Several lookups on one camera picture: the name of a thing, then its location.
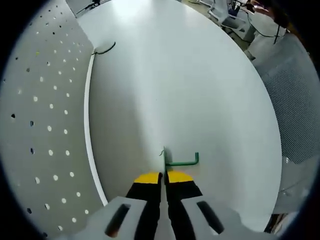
white round table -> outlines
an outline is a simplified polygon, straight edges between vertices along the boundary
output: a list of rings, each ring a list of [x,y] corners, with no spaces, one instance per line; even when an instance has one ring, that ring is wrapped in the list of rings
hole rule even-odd
[[[142,173],[163,171],[163,146],[202,193],[263,231],[278,196],[276,115],[251,62],[217,25],[174,0],[112,0],[79,24],[95,47],[89,121],[107,199]]]

green hook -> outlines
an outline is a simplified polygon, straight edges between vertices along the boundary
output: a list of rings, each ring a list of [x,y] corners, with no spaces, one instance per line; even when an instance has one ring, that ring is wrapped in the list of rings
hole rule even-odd
[[[164,153],[164,163],[166,167],[177,167],[177,166],[192,166],[199,163],[199,152],[194,154],[194,161],[181,161],[181,162],[167,162],[166,150],[163,149],[161,154]]]

white pegboard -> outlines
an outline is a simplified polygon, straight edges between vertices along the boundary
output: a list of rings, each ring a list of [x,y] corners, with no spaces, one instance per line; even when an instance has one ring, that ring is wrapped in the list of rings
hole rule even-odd
[[[82,229],[103,206],[88,161],[84,96],[93,46],[64,0],[26,26],[0,86],[0,154],[8,183],[45,237]]]

black cable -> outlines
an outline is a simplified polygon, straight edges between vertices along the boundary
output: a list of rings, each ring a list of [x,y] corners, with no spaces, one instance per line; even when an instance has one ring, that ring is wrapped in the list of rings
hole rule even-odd
[[[98,7],[98,6],[100,6],[100,0],[93,0],[92,3],[90,3],[90,4],[87,5],[87,6],[85,6],[85,7],[82,8],[80,11],[78,11],[78,12],[76,13],[76,15],[78,15],[78,14],[81,13],[82,11],[87,10],[87,9],[89,9],[89,8],[91,8],[91,7]]]
[[[113,49],[115,45],[116,45],[116,42],[114,42],[114,44],[109,49],[107,49],[107,50],[105,50],[103,52],[94,52],[91,55],[94,55],[94,54],[99,54],[99,55],[105,54],[105,53],[109,52],[111,49]]]
[[[275,39],[274,39],[273,45],[275,45],[276,42],[277,42],[277,39],[279,37],[279,30],[280,30],[280,25],[278,25],[278,30],[276,31],[276,35],[275,35]]]

gray mesh panel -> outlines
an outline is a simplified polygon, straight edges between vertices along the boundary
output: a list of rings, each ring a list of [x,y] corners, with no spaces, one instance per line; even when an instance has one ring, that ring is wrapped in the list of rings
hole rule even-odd
[[[271,98],[281,135],[282,155],[296,164],[320,152],[320,83],[299,40],[285,35],[254,65]]]

